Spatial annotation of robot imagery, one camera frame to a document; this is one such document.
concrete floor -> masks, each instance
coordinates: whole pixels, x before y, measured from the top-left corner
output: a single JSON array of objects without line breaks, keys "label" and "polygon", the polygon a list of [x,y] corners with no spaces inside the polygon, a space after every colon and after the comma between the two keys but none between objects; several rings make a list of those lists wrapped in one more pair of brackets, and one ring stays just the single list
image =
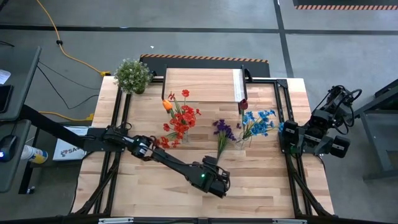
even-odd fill
[{"label": "concrete floor", "polygon": [[[286,29],[398,30],[397,11],[298,11],[291,0],[279,2]],[[278,29],[273,0],[42,0],[42,3],[59,26]],[[0,12],[0,24],[50,25],[50,22],[35,1],[13,0]],[[60,35],[68,53],[100,70],[114,71],[122,59],[138,58],[140,54],[181,54],[264,58],[270,61],[272,77],[287,76],[279,34],[65,31]],[[40,60],[46,65],[81,84],[101,85],[97,73],[62,55],[53,31],[0,30],[0,39],[17,47],[40,45],[43,48]],[[305,79],[312,108],[327,89],[337,84],[350,90],[364,90],[354,104],[354,108],[359,108],[371,100],[375,91],[398,77],[398,35],[295,34],[287,35],[286,39],[294,77]],[[66,82],[46,68],[44,72],[70,106],[98,93]],[[37,72],[27,104],[37,110],[82,119],[94,113],[96,100],[68,110]],[[398,222],[398,180],[363,182],[364,174],[379,170],[377,159],[359,120],[348,137],[351,147],[344,159],[324,157],[336,215]],[[37,187],[34,195],[16,196],[15,190],[0,194],[0,220],[66,215],[78,170],[79,167],[36,170],[32,180]]]}]

computer mouse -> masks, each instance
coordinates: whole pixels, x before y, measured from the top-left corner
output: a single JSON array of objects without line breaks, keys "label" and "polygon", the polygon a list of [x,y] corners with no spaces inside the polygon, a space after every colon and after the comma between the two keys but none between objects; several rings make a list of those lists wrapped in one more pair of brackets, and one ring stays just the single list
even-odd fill
[{"label": "computer mouse", "polygon": [[17,136],[7,135],[0,141],[0,162],[10,161],[14,155],[17,144]]}]

wooden workbench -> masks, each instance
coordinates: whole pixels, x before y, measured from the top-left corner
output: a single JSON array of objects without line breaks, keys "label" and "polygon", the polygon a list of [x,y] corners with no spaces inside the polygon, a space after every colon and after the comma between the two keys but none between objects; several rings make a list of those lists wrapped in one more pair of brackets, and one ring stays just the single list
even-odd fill
[{"label": "wooden workbench", "polygon": [[[294,117],[299,124],[310,117],[304,81],[288,79]],[[128,122],[130,136],[167,133],[163,124],[170,118],[161,102],[161,84],[150,84],[143,95],[133,95]],[[249,110],[276,110],[272,85],[248,84]],[[111,123],[117,86],[112,77],[103,80],[93,121],[94,127]],[[119,112],[119,121],[124,107]],[[201,162],[205,155],[216,155],[216,136],[212,122],[225,119],[235,126],[239,121],[236,103],[189,103],[202,112],[197,125],[189,130],[189,142],[167,151],[184,162]],[[278,117],[272,120],[278,124]],[[78,210],[98,185],[103,152],[95,152],[83,161],[73,211]],[[324,208],[333,213],[325,171],[320,160],[303,155],[307,184]],[[119,167],[112,216],[129,217],[213,217],[213,218],[291,218],[294,216],[285,158],[280,153],[277,131],[268,137],[256,136],[250,147],[237,151],[228,146],[219,165],[231,172],[231,188],[225,198],[205,194],[190,186],[185,178],[156,162],[142,162],[124,152]],[[300,208],[304,211],[302,193],[298,190]]]}]

orange and black striped edge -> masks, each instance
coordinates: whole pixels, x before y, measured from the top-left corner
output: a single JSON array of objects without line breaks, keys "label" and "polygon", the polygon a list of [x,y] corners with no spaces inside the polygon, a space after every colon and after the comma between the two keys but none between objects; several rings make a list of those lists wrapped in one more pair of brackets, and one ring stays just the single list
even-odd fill
[{"label": "orange and black striped edge", "polygon": [[332,6],[332,5],[298,5],[296,9],[312,10],[397,10],[398,6]]},{"label": "orange and black striped edge", "polygon": [[183,59],[197,59],[197,60],[227,60],[227,61],[239,61],[239,62],[264,62],[264,63],[268,63],[268,60],[253,59],[253,58],[207,57],[207,56],[161,55],[161,54],[142,54],[140,56],[140,58],[144,58],[144,57],[152,57],[152,58],[183,58]]}]

orange tulip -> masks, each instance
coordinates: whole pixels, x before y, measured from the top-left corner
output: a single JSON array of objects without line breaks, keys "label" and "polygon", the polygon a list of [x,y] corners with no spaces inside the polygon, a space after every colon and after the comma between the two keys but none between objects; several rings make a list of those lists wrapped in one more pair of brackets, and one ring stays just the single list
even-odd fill
[{"label": "orange tulip", "polygon": [[163,100],[163,107],[164,107],[167,111],[173,109],[173,105],[170,103],[169,100]]}]

